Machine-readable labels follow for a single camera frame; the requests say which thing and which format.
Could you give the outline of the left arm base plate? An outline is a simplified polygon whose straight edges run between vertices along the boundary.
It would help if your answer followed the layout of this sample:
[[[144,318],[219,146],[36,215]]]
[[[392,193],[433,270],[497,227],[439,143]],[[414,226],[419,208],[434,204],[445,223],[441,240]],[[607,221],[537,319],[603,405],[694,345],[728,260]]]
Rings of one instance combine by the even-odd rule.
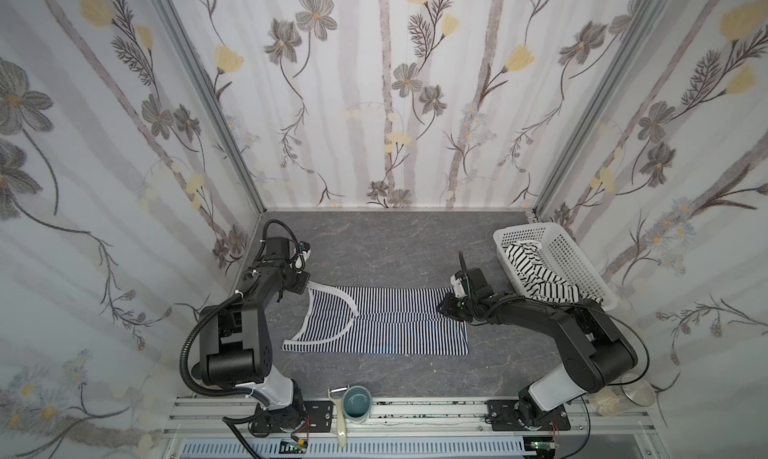
[[[266,437],[278,432],[328,433],[331,431],[335,406],[330,400],[305,401],[299,409],[287,407],[268,411],[257,409],[247,423],[254,437]]]

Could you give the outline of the black white striped tank top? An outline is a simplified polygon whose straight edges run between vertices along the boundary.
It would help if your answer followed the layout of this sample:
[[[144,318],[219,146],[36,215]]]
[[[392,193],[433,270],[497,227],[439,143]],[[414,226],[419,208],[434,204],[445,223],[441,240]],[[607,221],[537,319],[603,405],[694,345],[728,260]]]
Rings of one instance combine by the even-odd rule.
[[[530,298],[550,303],[578,303],[583,299],[602,303],[600,298],[585,294],[577,285],[549,269],[540,257],[541,251],[540,242],[523,240],[512,242],[504,252]]]

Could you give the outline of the blue white striped tank top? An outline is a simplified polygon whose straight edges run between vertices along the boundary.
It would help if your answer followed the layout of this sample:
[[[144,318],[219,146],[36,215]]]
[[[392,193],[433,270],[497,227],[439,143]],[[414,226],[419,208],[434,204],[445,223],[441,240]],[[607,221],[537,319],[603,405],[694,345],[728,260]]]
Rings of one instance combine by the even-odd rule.
[[[437,307],[449,288],[307,286],[308,312],[282,350],[295,353],[465,356],[467,326]]]

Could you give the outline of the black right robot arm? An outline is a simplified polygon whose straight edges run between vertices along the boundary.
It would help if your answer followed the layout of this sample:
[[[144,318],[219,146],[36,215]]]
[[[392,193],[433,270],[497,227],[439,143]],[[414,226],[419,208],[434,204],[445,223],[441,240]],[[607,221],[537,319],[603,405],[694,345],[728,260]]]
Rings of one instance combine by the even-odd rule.
[[[518,326],[554,340],[560,364],[518,394],[516,414],[527,427],[638,365],[635,349],[594,300],[551,303],[495,293],[478,268],[457,272],[451,283],[437,306],[441,315],[472,325]]]

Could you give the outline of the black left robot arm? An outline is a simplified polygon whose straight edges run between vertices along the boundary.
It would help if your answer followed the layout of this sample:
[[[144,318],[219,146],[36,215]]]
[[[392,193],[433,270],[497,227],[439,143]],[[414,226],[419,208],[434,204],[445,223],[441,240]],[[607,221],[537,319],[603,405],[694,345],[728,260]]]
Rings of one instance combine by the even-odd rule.
[[[239,288],[219,305],[200,313],[188,342],[198,344],[199,359],[186,365],[186,377],[197,394],[242,395],[258,401],[254,414],[241,423],[256,436],[306,424],[306,407],[296,381],[273,365],[273,343],[266,309],[288,292],[303,293],[310,245],[285,237],[268,237],[243,274]]]

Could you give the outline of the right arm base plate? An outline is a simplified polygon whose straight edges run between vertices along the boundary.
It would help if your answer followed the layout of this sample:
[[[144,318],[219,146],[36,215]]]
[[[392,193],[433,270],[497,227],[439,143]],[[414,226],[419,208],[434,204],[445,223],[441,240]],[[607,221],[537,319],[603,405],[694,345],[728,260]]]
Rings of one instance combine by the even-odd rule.
[[[563,406],[542,411],[529,399],[495,399],[486,402],[485,422],[495,432],[569,431],[571,424]]]

